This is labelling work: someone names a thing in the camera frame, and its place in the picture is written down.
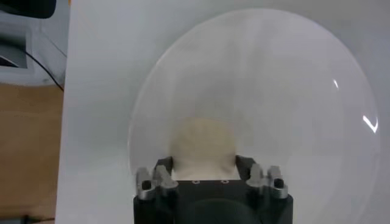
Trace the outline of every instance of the metal clamp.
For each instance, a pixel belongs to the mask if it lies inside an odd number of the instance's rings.
[[[157,184],[161,187],[163,196],[168,196],[169,193],[175,192],[179,183],[172,180],[170,174],[166,170],[166,167],[159,165],[155,168],[154,178],[157,180]]]
[[[260,195],[263,194],[265,182],[263,170],[259,164],[255,163],[250,168],[250,178],[246,181],[246,184],[256,190]]]
[[[283,199],[288,196],[288,187],[283,181],[279,166],[271,166],[268,171],[269,187],[271,197]]]
[[[140,200],[152,200],[156,196],[156,184],[152,180],[149,172],[145,167],[141,167],[136,172],[137,196]]]

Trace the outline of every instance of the wooden surface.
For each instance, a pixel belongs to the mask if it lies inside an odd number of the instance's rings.
[[[55,216],[62,101],[56,86],[0,84],[0,219]]]

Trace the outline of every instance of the white table surface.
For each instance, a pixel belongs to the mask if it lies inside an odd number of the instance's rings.
[[[193,26],[248,7],[313,19],[355,54],[377,100],[382,148],[370,206],[360,223],[388,223],[390,3],[384,0],[73,1],[56,223],[133,222],[127,143],[142,83],[161,54]]]

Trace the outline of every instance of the black cable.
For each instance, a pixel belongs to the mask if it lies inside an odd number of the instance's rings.
[[[41,68],[43,68],[43,70],[48,73],[48,75],[50,76],[50,78],[53,80],[53,82],[60,88],[60,90],[63,91],[63,88],[62,86],[56,81],[56,79],[54,78],[54,76],[49,72],[49,70],[47,70],[37,59],[35,59],[30,53],[28,53],[27,51],[25,51],[24,49],[21,49],[21,48],[18,48],[20,51],[23,51],[27,56],[29,56],[33,61],[36,62],[36,64],[38,64],[39,66],[41,66]]]

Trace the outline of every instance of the screw hole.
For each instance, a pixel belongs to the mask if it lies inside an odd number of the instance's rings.
[[[283,189],[285,187],[285,182],[280,178],[276,178],[274,179],[274,187]]]
[[[147,191],[152,189],[152,182],[150,180],[142,181],[142,190]]]

